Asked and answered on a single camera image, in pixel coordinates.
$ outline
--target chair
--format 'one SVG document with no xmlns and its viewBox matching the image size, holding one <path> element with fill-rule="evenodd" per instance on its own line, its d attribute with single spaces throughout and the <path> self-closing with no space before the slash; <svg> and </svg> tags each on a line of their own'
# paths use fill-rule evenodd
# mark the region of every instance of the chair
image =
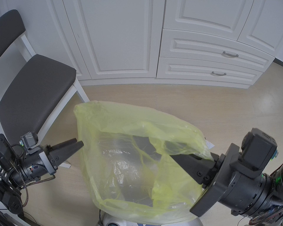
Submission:
<svg viewBox="0 0 283 226">
<path fill-rule="evenodd" d="M 75 93 L 83 102 L 89 99 L 74 68 L 35 54 L 17 10 L 0 17 L 0 32 L 0 57 L 16 39 L 23 41 L 31 55 L 0 101 L 0 129 L 10 144 L 18 144 L 29 131 L 38 134 L 40 143 Z"/>
</svg>

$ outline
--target yellow plastic bag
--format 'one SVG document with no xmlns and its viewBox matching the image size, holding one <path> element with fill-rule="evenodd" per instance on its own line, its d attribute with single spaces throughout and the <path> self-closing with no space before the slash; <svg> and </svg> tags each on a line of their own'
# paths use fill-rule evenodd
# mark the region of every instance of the yellow plastic bag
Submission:
<svg viewBox="0 0 283 226">
<path fill-rule="evenodd" d="M 81 168 L 94 204 L 115 217 L 160 225 L 190 221 L 202 192 L 169 155 L 212 159 L 202 132 L 147 107 L 92 101 L 75 106 Z"/>
</svg>

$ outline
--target white drawer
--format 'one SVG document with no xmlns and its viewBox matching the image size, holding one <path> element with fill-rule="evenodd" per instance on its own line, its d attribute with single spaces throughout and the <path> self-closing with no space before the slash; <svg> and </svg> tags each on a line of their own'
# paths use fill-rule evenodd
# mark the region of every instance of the white drawer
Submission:
<svg viewBox="0 0 283 226">
<path fill-rule="evenodd" d="M 160 57 L 157 78 L 197 79 L 253 85 L 261 71 L 206 60 Z"/>
<path fill-rule="evenodd" d="M 163 29 L 160 57 L 208 60 L 265 72 L 274 57 L 231 39 L 192 31 Z"/>
</svg>

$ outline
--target chair backrest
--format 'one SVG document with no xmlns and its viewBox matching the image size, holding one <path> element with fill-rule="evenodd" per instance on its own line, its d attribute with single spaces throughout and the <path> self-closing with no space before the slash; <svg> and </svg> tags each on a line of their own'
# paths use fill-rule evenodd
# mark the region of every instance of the chair backrest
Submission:
<svg viewBox="0 0 283 226">
<path fill-rule="evenodd" d="M 15 9 L 0 17 L 0 56 L 22 33 L 25 32 L 21 15 Z"/>
</svg>

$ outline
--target white chair frame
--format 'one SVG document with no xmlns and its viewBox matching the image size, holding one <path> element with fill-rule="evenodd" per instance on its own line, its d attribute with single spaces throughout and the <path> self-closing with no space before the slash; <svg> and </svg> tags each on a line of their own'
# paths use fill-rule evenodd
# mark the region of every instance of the white chair frame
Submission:
<svg viewBox="0 0 283 226">
<path fill-rule="evenodd" d="M 25 33 L 20 35 L 16 40 L 15 44 L 17 45 L 20 53 L 23 55 L 24 59 L 28 61 L 31 57 L 33 57 L 36 53 L 33 50 L 31 44 L 27 40 L 27 37 Z M 54 108 L 54 110 L 51 112 L 51 114 L 48 116 L 47 120 L 41 127 L 41 129 L 38 132 L 38 144 L 41 143 L 44 136 L 46 135 L 47 131 L 57 118 L 57 116 L 60 114 L 60 112 L 63 110 L 65 105 L 69 102 L 69 100 L 72 98 L 72 96 L 77 93 L 82 100 L 82 102 L 88 102 L 89 98 L 87 97 L 85 91 L 83 90 L 81 84 L 79 83 L 78 79 L 76 78 L 75 82 L 71 85 L 71 87 L 68 89 L 68 91 L 65 93 L 63 98 L 59 101 L 57 106 Z M 0 133 L 4 133 L 3 128 L 0 124 Z"/>
</svg>

